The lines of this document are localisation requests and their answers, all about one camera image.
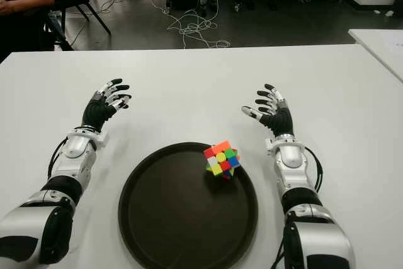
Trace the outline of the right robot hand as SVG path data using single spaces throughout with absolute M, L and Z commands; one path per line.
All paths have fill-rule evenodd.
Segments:
M 241 107 L 242 112 L 270 129 L 275 137 L 294 135 L 292 114 L 279 90 L 265 84 L 264 90 L 258 90 L 257 95 L 259 98 L 254 102 L 258 107 L 244 105 Z

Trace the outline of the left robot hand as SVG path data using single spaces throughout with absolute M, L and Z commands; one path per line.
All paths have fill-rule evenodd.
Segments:
M 85 107 L 81 127 L 101 132 L 104 123 L 116 112 L 128 108 L 132 96 L 125 92 L 130 86 L 122 82 L 121 78 L 112 79 L 95 91 Z

